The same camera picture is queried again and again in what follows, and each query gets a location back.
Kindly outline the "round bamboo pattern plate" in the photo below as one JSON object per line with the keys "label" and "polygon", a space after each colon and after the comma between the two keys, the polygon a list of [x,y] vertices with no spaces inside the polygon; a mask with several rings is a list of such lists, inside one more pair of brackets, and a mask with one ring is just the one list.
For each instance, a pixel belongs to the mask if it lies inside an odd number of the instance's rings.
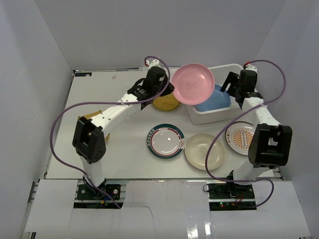
{"label": "round bamboo pattern plate", "polygon": [[180,101],[178,101],[173,93],[163,96],[157,97],[154,99],[152,106],[162,112],[171,112],[178,108],[180,105]]}

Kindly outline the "fan-shaped bamboo pattern plate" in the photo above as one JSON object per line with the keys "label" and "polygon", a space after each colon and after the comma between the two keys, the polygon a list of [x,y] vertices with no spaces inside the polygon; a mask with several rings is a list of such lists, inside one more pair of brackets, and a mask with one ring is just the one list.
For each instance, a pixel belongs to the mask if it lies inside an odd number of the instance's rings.
{"label": "fan-shaped bamboo pattern plate", "polygon": [[[81,117],[84,117],[84,118],[86,118],[86,119],[89,119],[89,118],[92,118],[92,117],[94,117],[94,116],[96,116],[96,115],[99,115],[99,114],[101,114],[102,113],[102,111],[101,110],[98,110],[98,111],[96,111],[96,112],[93,112],[93,113],[90,113],[90,114],[87,114],[87,115],[84,115],[84,116],[78,116],[78,119],[80,119]],[[109,138],[110,138],[110,134],[107,134],[107,136],[105,137],[105,142],[107,142],[108,140],[109,140]]]}

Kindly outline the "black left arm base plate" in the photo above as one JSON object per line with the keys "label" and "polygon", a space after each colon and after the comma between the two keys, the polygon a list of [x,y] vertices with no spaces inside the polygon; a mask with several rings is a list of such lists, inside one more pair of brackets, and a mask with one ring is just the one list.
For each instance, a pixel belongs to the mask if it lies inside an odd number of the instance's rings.
{"label": "black left arm base plate", "polygon": [[[102,191],[106,192],[109,194],[112,199],[118,200],[120,199],[120,194],[121,194],[121,185],[120,184],[106,184],[105,186],[102,187]],[[110,200],[107,198],[107,196],[89,186],[86,184],[80,184],[78,186],[78,191],[77,191],[77,200],[103,200],[106,199],[107,201]]]}

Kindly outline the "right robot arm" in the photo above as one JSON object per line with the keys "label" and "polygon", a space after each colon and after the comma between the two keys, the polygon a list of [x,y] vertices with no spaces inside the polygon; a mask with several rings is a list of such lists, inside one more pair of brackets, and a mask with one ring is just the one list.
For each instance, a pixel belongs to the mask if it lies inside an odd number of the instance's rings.
{"label": "right robot arm", "polygon": [[229,72],[221,90],[235,98],[241,110],[250,118],[255,131],[248,149],[248,159],[226,177],[225,192],[232,199],[269,169],[285,166],[289,159],[293,130],[279,123],[267,109],[259,92],[255,91],[257,72]]}

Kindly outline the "pink round plate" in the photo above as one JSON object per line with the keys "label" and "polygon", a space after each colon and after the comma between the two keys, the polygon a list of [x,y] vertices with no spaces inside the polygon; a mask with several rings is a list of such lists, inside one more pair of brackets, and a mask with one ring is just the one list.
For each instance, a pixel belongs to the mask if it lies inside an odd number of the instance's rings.
{"label": "pink round plate", "polygon": [[210,69],[196,63],[177,69],[170,82],[174,86],[174,97],[192,106],[205,102],[215,88],[215,78]]}

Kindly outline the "blue round plate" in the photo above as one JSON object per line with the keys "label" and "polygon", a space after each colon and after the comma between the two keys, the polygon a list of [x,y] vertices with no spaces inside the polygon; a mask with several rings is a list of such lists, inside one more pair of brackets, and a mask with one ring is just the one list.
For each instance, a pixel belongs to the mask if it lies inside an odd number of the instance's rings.
{"label": "blue round plate", "polygon": [[195,105],[197,111],[207,112],[230,107],[231,99],[226,92],[222,92],[220,85],[215,85],[211,96],[203,103]]}

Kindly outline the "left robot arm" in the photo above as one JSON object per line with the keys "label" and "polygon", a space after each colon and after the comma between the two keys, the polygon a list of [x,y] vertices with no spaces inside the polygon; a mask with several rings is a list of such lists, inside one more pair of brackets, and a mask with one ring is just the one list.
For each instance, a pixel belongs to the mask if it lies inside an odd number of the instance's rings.
{"label": "left robot arm", "polygon": [[100,160],[106,153],[106,136],[130,115],[143,110],[159,96],[169,95],[174,86],[169,82],[170,72],[153,66],[127,90],[115,106],[109,107],[90,118],[78,119],[72,140],[80,156],[89,184],[88,193],[95,199],[105,194],[105,178]]}

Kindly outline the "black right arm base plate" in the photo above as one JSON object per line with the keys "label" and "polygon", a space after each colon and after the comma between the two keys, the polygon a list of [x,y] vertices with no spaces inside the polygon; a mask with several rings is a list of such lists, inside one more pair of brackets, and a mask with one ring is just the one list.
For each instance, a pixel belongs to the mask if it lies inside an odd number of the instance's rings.
{"label": "black right arm base plate", "polygon": [[208,193],[209,199],[255,199],[251,185],[228,185],[227,183],[210,183],[203,186],[204,192]]}

